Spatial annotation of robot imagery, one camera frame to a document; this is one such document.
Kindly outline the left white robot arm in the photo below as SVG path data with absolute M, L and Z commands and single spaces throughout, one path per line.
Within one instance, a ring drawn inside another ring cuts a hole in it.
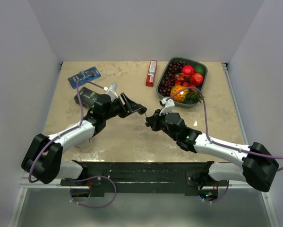
M 35 177 L 37 181 L 49 184 L 55 178 L 71 179 L 76 185 L 84 185 L 88 180 L 87 172 L 76 161 L 62 161 L 62 155 L 68 149 L 100 133 L 106 121 L 113 117 L 125 118 L 133 113 L 144 114 L 147 108 L 130 100 L 124 93 L 112 100 L 107 94 L 99 95 L 93 107 L 81 122 L 49 135 L 36 135 L 22 161 L 21 168 Z

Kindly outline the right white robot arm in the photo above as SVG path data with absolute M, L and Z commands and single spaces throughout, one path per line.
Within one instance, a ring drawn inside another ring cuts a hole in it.
M 178 113 L 160 114 L 160 110 L 146 117 L 146 126 L 152 131 L 163 131 L 184 151 L 224 160 L 212 163 L 208 170 L 201 173 L 204 185 L 233 180 L 245 182 L 261 192 L 270 190 L 279 164 L 261 143 L 243 145 L 209 137 L 188 127 Z

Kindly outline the black headed key bunch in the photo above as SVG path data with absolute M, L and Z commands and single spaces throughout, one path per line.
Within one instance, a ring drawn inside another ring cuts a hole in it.
M 148 117 L 147 117 L 147 115 L 146 115 L 146 113 L 144 113 L 144 115 L 145 115 L 145 125 L 146 125 L 146 127 L 149 127 L 150 125 L 149 125 L 149 123 L 148 123 Z

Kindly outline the black padlock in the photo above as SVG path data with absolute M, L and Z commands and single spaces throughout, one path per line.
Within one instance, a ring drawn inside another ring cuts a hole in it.
M 138 114 L 143 115 L 143 114 L 145 114 L 145 113 L 147 112 L 147 108 L 144 107 L 144 106 L 142 106 L 142 107 L 140 107 L 140 108 L 138 109 L 137 112 L 138 112 Z

